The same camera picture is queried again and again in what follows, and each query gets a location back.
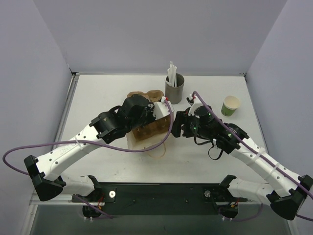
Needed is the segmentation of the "single brown pulp carrier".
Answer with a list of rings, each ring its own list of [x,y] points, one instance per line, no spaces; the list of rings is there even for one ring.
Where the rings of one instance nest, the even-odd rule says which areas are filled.
[[[137,141],[143,141],[158,134],[167,133],[170,127],[170,115],[158,119],[143,127],[138,127],[132,131],[134,138]]]

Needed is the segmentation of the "brown paper takeout bag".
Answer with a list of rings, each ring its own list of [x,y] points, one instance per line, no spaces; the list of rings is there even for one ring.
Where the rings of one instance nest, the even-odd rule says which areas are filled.
[[[159,144],[167,134],[168,134],[168,132],[163,133],[163,134],[158,134],[156,136],[153,136],[153,137],[148,138],[148,139],[143,140],[143,141],[137,141],[134,138],[134,135],[131,131],[131,132],[126,134],[127,145],[128,145],[128,148],[130,150],[146,149],[146,148],[149,148],[153,145]]]

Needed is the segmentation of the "brown pulp cup carrier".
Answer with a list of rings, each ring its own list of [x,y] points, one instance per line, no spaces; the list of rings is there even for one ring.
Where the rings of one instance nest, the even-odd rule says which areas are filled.
[[[150,102],[159,102],[161,98],[164,96],[164,93],[161,90],[150,90],[150,91],[147,91],[146,93],[140,92],[140,91],[130,92],[127,94],[127,98],[131,97],[134,94],[141,95],[145,97],[146,99],[148,99]]]

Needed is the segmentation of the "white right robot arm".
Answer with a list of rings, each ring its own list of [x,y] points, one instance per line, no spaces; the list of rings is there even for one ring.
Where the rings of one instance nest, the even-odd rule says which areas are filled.
[[[211,143],[250,167],[265,183],[259,184],[241,180],[236,176],[226,176],[221,185],[235,198],[246,198],[266,204],[280,217],[294,220],[298,211],[313,187],[313,179],[309,175],[300,176],[288,170],[239,126],[216,120],[204,106],[189,115],[189,110],[178,111],[173,124],[172,134],[202,139],[203,144]]]

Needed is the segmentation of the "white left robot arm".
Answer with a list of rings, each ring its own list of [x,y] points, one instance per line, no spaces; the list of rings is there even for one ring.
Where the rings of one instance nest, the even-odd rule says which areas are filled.
[[[96,201],[100,197],[101,186],[94,176],[71,177],[63,172],[97,149],[99,144],[109,144],[125,137],[131,130],[155,121],[155,106],[156,103],[141,95],[132,95],[122,105],[100,113],[70,139],[69,144],[39,157],[26,157],[24,163],[39,199],[48,201],[61,193],[69,193]]]

